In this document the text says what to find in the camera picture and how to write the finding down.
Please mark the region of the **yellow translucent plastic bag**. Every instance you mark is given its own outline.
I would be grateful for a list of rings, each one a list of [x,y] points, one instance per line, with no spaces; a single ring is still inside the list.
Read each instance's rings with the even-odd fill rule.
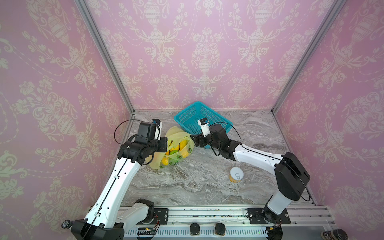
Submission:
[[[158,169],[162,169],[162,168],[165,168],[168,166],[175,165],[175,164],[183,161],[184,159],[186,159],[186,158],[184,158],[184,159],[182,158],[182,156],[181,156],[182,151],[188,151],[191,155],[193,150],[194,150],[195,144],[194,144],[193,140],[191,139],[190,134],[181,130],[178,127],[170,128],[166,133],[166,137],[168,138],[167,151],[165,153],[155,153],[152,162],[149,164],[149,166],[154,170],[158,170]],[[179,148],[180,148],[179,143],[183,140],[187,140],[188,144],[186,145],[186,147],[183,150],[180,151],[179,150]],[[170,156],[170,151],[174,151],[174,150],[179,151],[179,153]],[[163,158],[169,158],[170,164],[168,166],[162,166],[161,161]]]

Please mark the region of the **yellow orange toy mango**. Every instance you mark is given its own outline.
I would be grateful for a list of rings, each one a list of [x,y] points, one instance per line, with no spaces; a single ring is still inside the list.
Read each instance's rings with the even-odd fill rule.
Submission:
[[[186,145],[188,144],[188,141],[187,140],[183,140],[183,141],[181,141],[180,143],[179,143],[179,150],[181,151],[181,150],[183,150],[185,147],[186,147]]]

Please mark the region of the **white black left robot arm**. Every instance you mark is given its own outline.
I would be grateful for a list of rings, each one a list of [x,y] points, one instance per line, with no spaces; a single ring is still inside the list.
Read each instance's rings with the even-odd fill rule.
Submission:
[[[77,240],[121,240],[136,224],[153,222],[152,201],[139,199],[121,215],[118,212],[134,176],[149,164],[146,158],[167,151],[168,139],[161,137],[161,128],[158,119],[140,122],[138,132],[120,144],[114,169],[94,206],[83,219],[64,221],[62,228],[69,228]]]

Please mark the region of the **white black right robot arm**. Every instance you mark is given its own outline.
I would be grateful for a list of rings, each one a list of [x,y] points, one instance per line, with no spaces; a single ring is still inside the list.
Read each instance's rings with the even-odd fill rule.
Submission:
[[[266,203],[262,215],[269,223],[278,223],[293,201],[298,201],[311,179],[310,174],[293,153],[283,155],[259,151],[231,140],[221,123],[210,124],[206,118],[198,120],[201,133],[191,135],[197,147],[210,146],[215,155],[263,169],[277,181],[278,190]]]

